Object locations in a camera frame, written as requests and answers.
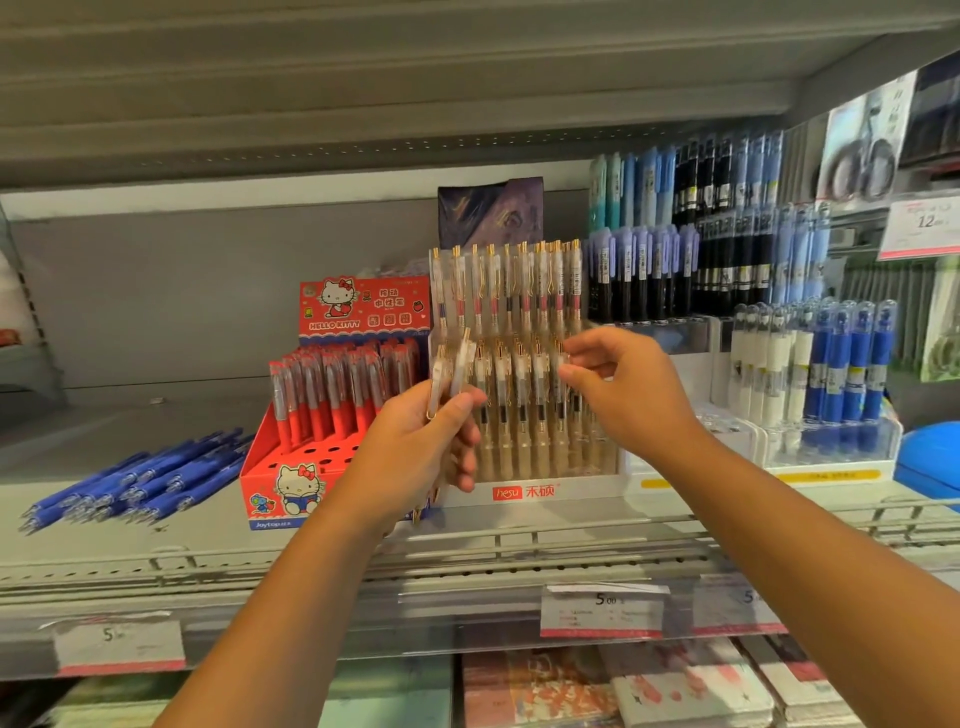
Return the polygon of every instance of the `pink pen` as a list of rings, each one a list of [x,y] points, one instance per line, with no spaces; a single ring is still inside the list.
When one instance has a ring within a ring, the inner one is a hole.
[[[285,455],[293,449],[290,437],[290,421],[287,411],[286,367],[281,361],[270,362],[270,380],[274,386],[274,417],[276,430],[280,435],[280,454]]]

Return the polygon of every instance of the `hand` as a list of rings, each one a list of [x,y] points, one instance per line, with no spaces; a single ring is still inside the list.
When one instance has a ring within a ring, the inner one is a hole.
[[[349,503],[354,515],[348,518],[366,520],[378,533],[389,533],[404,514],[424,505],[442,469],[446,482],[466,493],[473,490],[473,447],[480,442],[480,430],[470,414],[486,397],[468,387],[428,423],[429,399],[430,382],[422,381],[387,400],[347,472],[325,499],[325,510]]]
[[[706,432],[670,357],[650,336],[598,327],[564,342],[561,378],[580,392],[616,443],[656,467],[658,455]],[[612,381],[605,381],[612,376]]]

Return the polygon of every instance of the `right hand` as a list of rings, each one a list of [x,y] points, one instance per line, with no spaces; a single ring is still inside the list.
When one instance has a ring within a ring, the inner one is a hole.
[[[673,362],[652,337],[597,327],[567,339],[564,348],[570,363],[561,366],[561,379],[586,398],[620,447],[653,464],[706,432]]]

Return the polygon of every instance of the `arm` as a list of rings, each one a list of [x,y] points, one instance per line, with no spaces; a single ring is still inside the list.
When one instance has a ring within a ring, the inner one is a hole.
[[[653,339],[603,327],[566,347],[562,376],[670,481],[869,728],[957,725],[960,593],[724,447]]]
[[[424,503],[442,464],[457,487],[473,487],[479,431],[469,415],[483,396],[458,395],[424,426],[429,392],[423,382],[387,402],[347,473],[155,728],[315,728],[360,580],[383,534]]]

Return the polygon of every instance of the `price tag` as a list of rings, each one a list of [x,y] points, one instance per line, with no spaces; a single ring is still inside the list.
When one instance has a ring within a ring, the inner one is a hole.
[[[111,675],[184,669],[183,637],[175,619],[88,621],[57,625],[58,675]]]
[[[935,197],[890,205],[877,260],[960,253],[960,197]]]
[[[667,587],[566,584],[543,588],[540,636],[659,639]]]
[[[786,632],[780,618],[742,576],[705,575],[693,589],[693,634],[698,636]]]

